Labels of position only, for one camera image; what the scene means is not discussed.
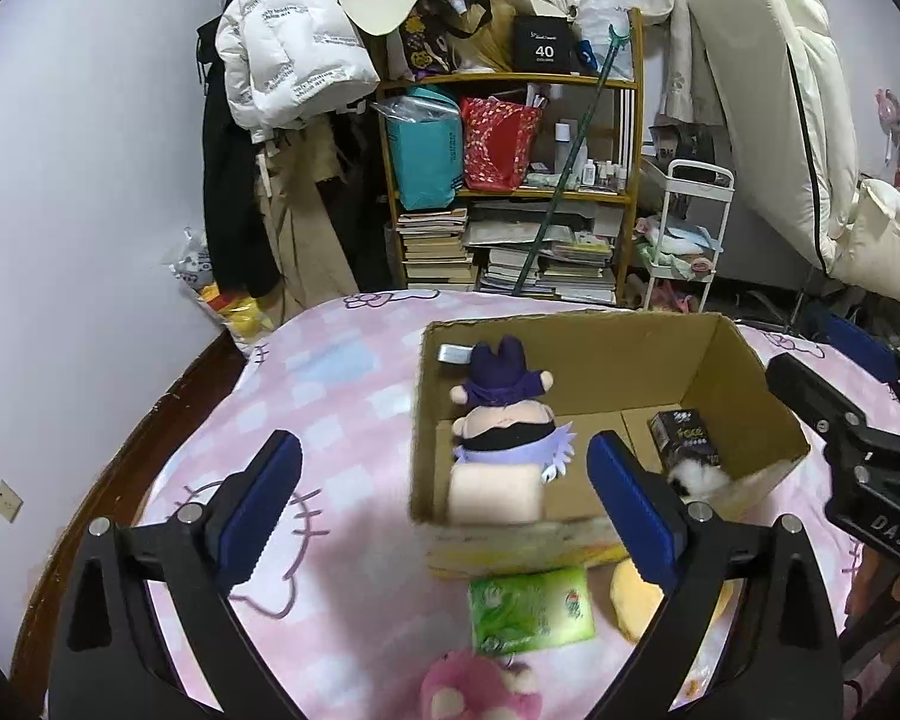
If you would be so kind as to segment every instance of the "black box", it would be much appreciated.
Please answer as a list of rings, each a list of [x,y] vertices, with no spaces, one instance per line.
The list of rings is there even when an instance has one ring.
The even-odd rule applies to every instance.
[[[687,459],[696,460],[704,466],[720,466],[720,456],[696,409],[659,412],[648,424],[667,473]]]
[[[516,73],[570,73],[573,34],[567,19],[516,16],[512,40]]]

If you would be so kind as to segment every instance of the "red patterned bag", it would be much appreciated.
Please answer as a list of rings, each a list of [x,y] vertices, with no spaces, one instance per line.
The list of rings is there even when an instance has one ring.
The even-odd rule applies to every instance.
[[[543,111],[501,100],[463,98],[463,178],[470,189],[509,191],[523,182]]]

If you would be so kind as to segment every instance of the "silver bolt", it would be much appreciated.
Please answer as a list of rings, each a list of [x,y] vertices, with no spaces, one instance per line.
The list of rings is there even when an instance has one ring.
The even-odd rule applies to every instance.
[[[176,513],[176,518],[187,525],[196,522],[201,517],[203,517],[203,507],[199,503],[188,503],[186,506],[181,506],[180,511]]]
[[[110,520],[106,517],[97,517],[90,523],[90,527],[87,530],[90,531],[91,536],[102,536],[110,530]]]
[[[787,533],[799,533],[803,530],[803,523],[794,514],[784,514],[780,517],[780,525]]]
[[[713,517],[713,509],[703,501],[694,501],[687,507],[687,514],[696,519],[697,522],[707,522]]]

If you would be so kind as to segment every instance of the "electrical outlet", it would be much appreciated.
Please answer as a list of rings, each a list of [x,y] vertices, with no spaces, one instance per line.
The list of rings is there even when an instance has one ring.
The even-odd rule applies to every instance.
[[[0,516],[7,522],[13,522],[17,512],[24,505],[23,499],[10,489],[4,480],[0,480]]]

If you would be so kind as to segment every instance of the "yellow round object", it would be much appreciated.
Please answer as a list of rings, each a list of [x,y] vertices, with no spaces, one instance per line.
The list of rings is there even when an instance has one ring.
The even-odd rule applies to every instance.
[[[732,588],[728,581],[720,588],[717,605],[710,618],[712,625],[730,603]],[[610,580],[610,603],[617,615],[617,627],[629,642],[636,644],[643,637],[656,608],[663,600],[663,591],[656,585],[643,581],[629,557],[617,563]]]

